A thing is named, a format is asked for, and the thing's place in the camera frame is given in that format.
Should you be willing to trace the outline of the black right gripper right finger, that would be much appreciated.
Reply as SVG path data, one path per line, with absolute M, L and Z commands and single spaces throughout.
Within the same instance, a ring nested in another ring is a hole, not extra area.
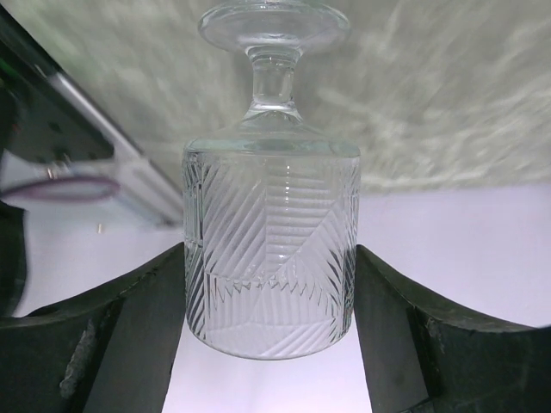
M 431 291 L 356 248 L 356 327 L 373 412 L 548 412 L 550 328 Z

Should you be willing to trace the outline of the wine glass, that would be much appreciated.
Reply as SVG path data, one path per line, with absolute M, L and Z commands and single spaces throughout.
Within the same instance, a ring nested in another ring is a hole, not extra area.
M 240 358 L 318 353 L 350 328 L 360 152 L 304 122 L 294 70 L 344 42 L 350 23 L 319 1 L 227 1 L 198 28 L 247 56 L 252 98 L 236 126 L 183 152 L 188 327 Z

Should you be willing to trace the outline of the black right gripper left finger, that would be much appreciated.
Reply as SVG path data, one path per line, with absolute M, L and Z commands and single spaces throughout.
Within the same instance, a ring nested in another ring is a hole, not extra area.
M 1 320 L 3 412 L 160 412 L 185 315 L 183 244 Z

